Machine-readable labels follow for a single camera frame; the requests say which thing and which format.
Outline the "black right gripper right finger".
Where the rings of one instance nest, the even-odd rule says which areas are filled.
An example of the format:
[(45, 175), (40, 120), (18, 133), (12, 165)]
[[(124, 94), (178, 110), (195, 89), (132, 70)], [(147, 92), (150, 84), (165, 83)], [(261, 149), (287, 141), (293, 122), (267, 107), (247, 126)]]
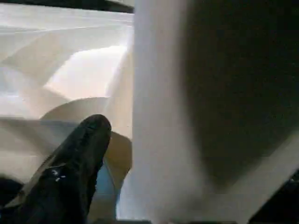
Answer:
[(297, 224), (299, 222), (299, 174), (294, 173), (253, 215), (250, 224)]

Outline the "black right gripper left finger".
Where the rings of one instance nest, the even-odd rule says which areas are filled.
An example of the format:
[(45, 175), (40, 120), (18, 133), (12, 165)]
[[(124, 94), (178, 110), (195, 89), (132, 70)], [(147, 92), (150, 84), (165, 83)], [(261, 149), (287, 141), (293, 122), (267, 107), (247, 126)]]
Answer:
[(83, 120), (0, 210), (2, 224), (86, 224), (111, 139), (109, 120)]

